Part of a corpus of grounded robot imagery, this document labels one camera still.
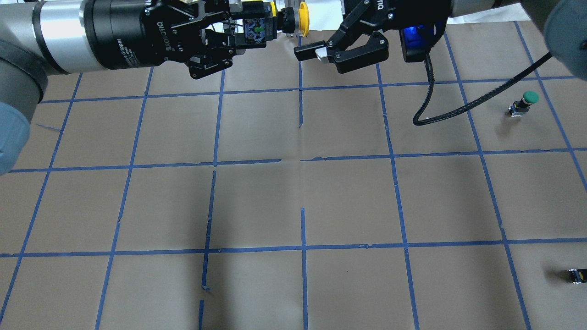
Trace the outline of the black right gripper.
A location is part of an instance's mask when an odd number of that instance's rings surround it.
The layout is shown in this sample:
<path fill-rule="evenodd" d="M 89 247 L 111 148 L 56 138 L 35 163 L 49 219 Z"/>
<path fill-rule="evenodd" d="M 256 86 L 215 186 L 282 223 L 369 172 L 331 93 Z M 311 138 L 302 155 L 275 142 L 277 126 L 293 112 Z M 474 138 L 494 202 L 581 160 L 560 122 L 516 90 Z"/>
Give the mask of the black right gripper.
<path fill-rule="evenodd" d="M 384 32 L 447 20 L 449 0 L 348 0 L 339 29 L 329 38 L 294 48 L 300 62 L 331 62 L 340 74 L 383 62 L 389 57 Z"/>

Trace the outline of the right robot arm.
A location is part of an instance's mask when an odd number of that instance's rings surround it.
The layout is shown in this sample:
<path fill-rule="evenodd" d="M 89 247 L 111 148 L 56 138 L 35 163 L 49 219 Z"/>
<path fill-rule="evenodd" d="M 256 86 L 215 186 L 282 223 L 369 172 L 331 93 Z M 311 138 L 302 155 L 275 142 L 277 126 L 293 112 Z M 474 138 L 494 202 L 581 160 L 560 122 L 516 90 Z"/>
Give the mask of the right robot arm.
<path fill-rule="evenodd" d="M 294 53 L 300 62 L 318 58 L 344 74 L 388 59 L 385 31 L 436 23 L 445 27 L 449 17 L 511 4 L 511 0 L 346 0 L 344 19 L 329 40 L 298 46 Z M 585 80 L 587 3 L 522 0 L 521 5 L 543 34 L 550 54 Z"/>

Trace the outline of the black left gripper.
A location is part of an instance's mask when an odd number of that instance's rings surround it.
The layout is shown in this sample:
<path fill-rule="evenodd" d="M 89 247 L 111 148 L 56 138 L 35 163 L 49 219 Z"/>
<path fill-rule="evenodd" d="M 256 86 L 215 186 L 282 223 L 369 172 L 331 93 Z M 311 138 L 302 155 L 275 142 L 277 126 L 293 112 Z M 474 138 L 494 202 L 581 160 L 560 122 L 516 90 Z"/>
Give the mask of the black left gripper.
<path fill-rule="evenodd" d="M 85 32 L 98 63 L 109 70 L 184 63 L 193 79 L 223 71 L 235 55 L 267 42 L 234 40 L 214 23 L 271 14 L 262 0 L 88 0 Z"/>

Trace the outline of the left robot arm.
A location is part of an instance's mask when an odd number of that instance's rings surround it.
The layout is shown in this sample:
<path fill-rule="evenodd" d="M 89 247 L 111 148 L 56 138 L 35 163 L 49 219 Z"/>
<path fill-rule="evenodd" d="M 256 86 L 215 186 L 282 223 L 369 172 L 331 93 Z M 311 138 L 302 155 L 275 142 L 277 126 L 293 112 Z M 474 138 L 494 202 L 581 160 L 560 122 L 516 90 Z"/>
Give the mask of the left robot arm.
<path fill-rule="evenodd" d="M 50 76 L 177 62 L 201 79 L 265 47 L 279 19 L 261 0 L 3 0 L 2 175 L 27 143 Z"/>

